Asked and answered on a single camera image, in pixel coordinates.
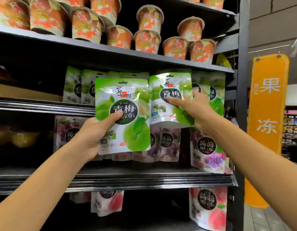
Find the left arm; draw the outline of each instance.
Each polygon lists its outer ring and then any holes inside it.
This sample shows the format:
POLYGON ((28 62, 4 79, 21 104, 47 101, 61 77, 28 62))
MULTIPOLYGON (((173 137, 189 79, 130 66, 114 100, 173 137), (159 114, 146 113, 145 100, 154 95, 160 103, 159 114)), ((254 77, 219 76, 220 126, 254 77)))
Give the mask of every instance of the left arm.
POLYGON ((47 159, 19 188, 0 203, 0 231, 38 231, 83 165, 94 158, 100 139, 123 112, 101 122, 95 118, 47 159))

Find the left hand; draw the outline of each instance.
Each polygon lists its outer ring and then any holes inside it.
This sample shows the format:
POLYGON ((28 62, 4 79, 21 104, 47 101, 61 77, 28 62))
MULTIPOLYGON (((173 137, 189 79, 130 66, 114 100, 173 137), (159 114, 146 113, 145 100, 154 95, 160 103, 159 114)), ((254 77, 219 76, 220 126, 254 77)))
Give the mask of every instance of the left hand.
POLYGON ((93 159, 100 147, 100 139, 123 116, 123 111, 110 114, 106 119, 97 122, 96 118, 86 120, 79 132, 70 140, 74 148, 78 148, 88 162, 93 159))

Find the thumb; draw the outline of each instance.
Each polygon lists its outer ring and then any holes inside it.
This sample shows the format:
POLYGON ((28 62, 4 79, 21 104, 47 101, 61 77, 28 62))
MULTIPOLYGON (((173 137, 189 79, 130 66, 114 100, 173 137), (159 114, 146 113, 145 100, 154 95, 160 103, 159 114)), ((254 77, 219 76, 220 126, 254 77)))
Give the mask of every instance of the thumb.
POLYGON ((178 98, 173 98, 171 96, 168 96, 168 102, 174 106, 181 106, 182 108, 187 107, 187 100, 181 100, 178 98))
POLYGON ((119 120, 123 116, 124 112, 119 110, 116 113, 111 113, 106 119, 100 122, 104 128, 109 129, 115 121, 119 120))

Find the right arm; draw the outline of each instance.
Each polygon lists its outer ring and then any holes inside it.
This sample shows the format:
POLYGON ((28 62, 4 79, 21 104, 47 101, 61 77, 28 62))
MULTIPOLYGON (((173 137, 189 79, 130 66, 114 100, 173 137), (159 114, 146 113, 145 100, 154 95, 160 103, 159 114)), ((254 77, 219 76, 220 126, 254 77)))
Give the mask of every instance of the right arm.
POLYGON ((297 231, 297 165, 219 116, 206 95, 193 94, 193 100, 171 97, 168 101, 195 118, 195 126, 213 138, 282 220, 297 231))

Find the black circular label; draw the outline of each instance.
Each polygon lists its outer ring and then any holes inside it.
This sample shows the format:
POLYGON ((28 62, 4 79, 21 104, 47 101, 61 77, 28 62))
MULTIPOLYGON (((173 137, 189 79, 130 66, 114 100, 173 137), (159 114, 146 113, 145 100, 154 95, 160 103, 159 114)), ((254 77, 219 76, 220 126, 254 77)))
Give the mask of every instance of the black circular label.
POLYGON ((119 110, 122 110, 124 112, 123 116, 115 122, 119 125, 131 123, 138 115, 136 104, 130 100, 119 100, 115 102, 110 109, 110 113, 115 113, 119 110))
POLYGON ((151 133, 151 147, 154 146, 156 142, 155 136, 151 133))
POLYGON ((173 144, 173 137, 168 133, 162 134, 161 145, 162 147, 170 147, 173 144))
POLYGON ((92 97, 95 97, 95 85, 94 84, 89 88, 89 94, 92 97))
POLYGON ((216 150, 216 143, 209 137, 200 138, 197 146, 199 151, 205 155, 210 155, 216 150))
POLYGON ((193 83, 192 84, 192 90, 197 90, 198 92, 201 92, 201 87, 198 84, 193 83))
POLYGON ((213 210, 217 205, 217 199, 210 190, 200 190, 198 193, 198 202, 205 210, 213 210))
POLYGON ((209 93, 209 100, 213 100, 216 97, 216 90, 213 87, 210 87, 210 93, 209 93))
POLYGON ((78 83, 74 86, 73 92, 76 94, 77 97, 81 97, 81 84, 78 83))
POLYGON ((68 143, 78 132, 78 128, 70 128, 69 130, 66 130, 66 143, 68 143))
POLYGON ((180 91, 177 90, 177 89, 175 89, 175 88, 164 88, 164 89, 161 90, 161 92, 160 92, 160 97, 161 97, 164 101, 166 101, 167 103, 168 103, 167 98, 168 98, 169 96, 172 96, 172 97, 174 97, 174 98, 179 98, 179 99, 182 98, 182 95, 181 95, 180 91))
POLYGON ((100 191, 99 193, 100 193, 101 197, 103 197, 104 199, 109 199, 115 195, 116 190, 100 191))

